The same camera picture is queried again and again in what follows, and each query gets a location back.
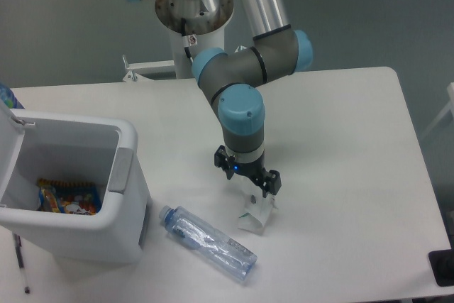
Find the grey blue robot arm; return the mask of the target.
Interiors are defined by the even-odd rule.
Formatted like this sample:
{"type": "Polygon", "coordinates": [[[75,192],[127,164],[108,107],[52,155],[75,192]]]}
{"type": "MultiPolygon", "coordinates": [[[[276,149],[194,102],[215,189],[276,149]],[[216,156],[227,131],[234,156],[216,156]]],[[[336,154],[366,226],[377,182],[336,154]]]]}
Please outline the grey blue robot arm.
{"type": "Polygon", "coordinates": [[[196,80],[221,125],[224,143],[214,165],[227,177],[247,177],[264,195],[275,195],[282,182],[278,171],[265,168],[265,105],[259,87],[308,68],[313,48],[305,32],[291,27],[282,0],[242,2],[253,45],[233,54],[202,42],[232,18],[233,0],[155,0],[155,12],[179,36],[175,66],[196,80]]]}

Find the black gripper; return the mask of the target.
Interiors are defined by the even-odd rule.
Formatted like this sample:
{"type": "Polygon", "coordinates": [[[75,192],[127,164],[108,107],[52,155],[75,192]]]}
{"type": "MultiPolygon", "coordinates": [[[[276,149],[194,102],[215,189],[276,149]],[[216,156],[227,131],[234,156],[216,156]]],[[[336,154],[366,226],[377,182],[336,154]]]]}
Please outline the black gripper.
{"type": "Polygon", "coordinates": [[[238,162],[233,156],[229,156],[226,147],[220,145],[214,153],[214,165],[226,174],[230,180],[234,175],[247,177],[251,182],[262,190],[262,197],[277,195],[281,189],[281,176],[277,170],[267,171],[264,166],[265,156],[261,155],[252,162],[238,162]]]}

